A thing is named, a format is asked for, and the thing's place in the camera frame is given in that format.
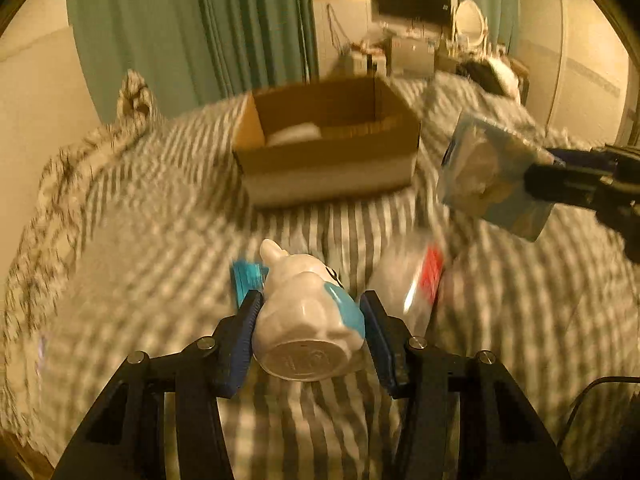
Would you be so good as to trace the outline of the blue tissue packet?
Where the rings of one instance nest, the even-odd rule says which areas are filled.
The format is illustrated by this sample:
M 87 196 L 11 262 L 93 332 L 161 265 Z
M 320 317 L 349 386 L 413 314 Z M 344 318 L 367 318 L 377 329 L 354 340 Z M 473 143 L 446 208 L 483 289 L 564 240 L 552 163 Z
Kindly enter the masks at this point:
M 526 192 L 525 174 L 535 165 L 564 162 L 521 134 L 463 112 L 440 166 L 437 193 L 446 206 L 533 242 L 552 205 Z

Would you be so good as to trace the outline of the clear floss pick box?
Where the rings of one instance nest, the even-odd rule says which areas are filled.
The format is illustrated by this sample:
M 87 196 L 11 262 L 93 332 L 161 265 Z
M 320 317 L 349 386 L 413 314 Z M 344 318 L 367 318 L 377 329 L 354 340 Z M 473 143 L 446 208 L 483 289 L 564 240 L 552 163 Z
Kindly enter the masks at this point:
M 445 258 L 434 235 L 416 230 L 392 238 L 367 284 L 386 313 L 424 336 L 436 304 Z

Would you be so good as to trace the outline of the white ceramic figurine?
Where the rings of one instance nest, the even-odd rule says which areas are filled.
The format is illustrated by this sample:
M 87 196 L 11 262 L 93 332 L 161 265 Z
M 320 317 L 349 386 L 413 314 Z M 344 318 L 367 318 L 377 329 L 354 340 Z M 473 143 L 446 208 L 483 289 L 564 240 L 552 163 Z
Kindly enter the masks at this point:
M 269 269 L 252 339 L 262 369 L 290 382 L 318 382 L 358 370 L 366 326 L 336 273 L 274 240 L 263 240 L 259 255 Z

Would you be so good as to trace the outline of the blue blister pack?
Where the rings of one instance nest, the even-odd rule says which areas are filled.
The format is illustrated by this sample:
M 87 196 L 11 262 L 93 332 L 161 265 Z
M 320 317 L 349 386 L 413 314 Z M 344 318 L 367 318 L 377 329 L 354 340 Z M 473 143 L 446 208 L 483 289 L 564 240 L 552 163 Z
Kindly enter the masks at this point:
M 236 307 L 239 309 L 251 290 L 264 290 L 269 269 L 261 263 L 246 260 L 234 260 L 231 263 L 231 283 Z

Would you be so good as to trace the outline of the white louvred wardrobe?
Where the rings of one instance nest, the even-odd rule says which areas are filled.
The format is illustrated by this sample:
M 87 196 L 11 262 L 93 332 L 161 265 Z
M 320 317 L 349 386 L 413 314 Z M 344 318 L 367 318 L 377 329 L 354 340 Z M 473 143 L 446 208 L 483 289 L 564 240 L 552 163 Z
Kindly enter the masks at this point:
M 624 143 L 637 72 L 593 0 L 518 0 L 516 57 L 529 70 L 529 114 L 596 143 Z

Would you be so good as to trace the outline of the black bag on bed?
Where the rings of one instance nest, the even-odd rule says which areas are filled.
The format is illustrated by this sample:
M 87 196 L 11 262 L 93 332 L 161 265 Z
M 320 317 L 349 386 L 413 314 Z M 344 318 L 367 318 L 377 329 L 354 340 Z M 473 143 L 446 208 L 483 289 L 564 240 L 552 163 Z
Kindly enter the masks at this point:
M 458 63 L 456 74 L 471 79 L 495 96 L 521 101 L 518 76 L 498 58 L 467 58 Z

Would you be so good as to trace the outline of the white oval mirror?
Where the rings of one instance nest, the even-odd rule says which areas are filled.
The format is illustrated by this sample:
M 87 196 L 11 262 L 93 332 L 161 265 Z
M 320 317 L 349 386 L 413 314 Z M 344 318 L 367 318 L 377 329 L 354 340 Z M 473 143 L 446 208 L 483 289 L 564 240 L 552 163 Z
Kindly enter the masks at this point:
M 454 38 L 465 49 L 484 48 L 488 38 L 488 21 L 474 0 L 462 0 L 454 14 Z

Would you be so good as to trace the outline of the grey checkered duvet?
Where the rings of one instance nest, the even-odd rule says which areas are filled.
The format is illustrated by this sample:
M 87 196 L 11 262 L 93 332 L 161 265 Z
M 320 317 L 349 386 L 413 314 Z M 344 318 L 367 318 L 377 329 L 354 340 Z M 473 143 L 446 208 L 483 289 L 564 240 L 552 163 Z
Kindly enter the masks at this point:
M 533 404 L 573 477 L 622 435 L 638 387 L 639 269 L 588 210 L 556 206 L 529 242 L 447 208 L 440 162 L 464 112 L 549 148 L 587 142 L 455 76 L 393 82 L 421 123 L 408 188 L 281 211 L 250 206 L 232 153 L 248 99 L 165 118 L 137 73 L 114 122 L 52 157 L 6 278 L 1 428 L 56 463 L 131 352 L 166 356 L 238 308 L 233 263 L 271 273 L 268 304 L 306 301 L 321 338 L 345 341 L 386 249 L 437 245 L 432 344 L 488 349 Z

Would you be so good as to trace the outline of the silver mini fridge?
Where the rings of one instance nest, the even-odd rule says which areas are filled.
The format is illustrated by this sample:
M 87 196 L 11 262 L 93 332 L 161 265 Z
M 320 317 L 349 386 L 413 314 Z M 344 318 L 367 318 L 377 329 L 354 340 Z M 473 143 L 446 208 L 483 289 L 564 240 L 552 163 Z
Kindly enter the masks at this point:
M 426 41 L 394 37 L 390 40 L 388 67 L 392 76 L 429 77 L 435 71 L 435 49 Z

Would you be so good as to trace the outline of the floral white blanket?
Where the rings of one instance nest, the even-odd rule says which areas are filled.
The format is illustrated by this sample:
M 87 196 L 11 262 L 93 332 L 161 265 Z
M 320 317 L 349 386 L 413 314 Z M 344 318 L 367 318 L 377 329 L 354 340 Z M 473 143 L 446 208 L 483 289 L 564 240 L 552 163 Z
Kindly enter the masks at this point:
M 91 130 L 50 158 L 6 278 L 4 305 L 9 311 L 36 315 L 51 300 L 52 289 L 74 266 L 90 188 L 157 118 L 152 90 L 140 73 L 128 70 L 114 122 Z

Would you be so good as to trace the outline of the white suitcase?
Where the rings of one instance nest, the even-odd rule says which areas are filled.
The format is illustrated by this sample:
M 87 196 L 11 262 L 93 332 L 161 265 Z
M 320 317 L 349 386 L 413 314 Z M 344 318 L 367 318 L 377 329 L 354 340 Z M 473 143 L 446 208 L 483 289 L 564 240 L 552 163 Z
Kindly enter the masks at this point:
M 386 55 L 380 49 L 366 52 L 351 50 L 346 54 L 345 72 L 355 77 L 385 77 L 387 75 Z

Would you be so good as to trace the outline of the brown cardboard box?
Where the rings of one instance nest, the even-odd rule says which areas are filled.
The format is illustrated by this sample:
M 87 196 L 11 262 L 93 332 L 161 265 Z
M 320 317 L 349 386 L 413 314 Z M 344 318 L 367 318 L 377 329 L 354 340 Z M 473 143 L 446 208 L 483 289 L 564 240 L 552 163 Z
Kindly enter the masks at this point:
M 382 78 L 250 92 L 232 151 L 256 208 L 379 193 L 410 184 L 421 123 Z

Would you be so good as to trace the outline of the black wall television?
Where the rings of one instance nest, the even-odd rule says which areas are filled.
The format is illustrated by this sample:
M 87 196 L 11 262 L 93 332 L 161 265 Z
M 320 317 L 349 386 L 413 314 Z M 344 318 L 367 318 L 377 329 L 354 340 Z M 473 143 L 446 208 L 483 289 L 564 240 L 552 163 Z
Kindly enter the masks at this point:
M 378 0 L 378 13 L 442 27 L 451 25 L 451 0 Z

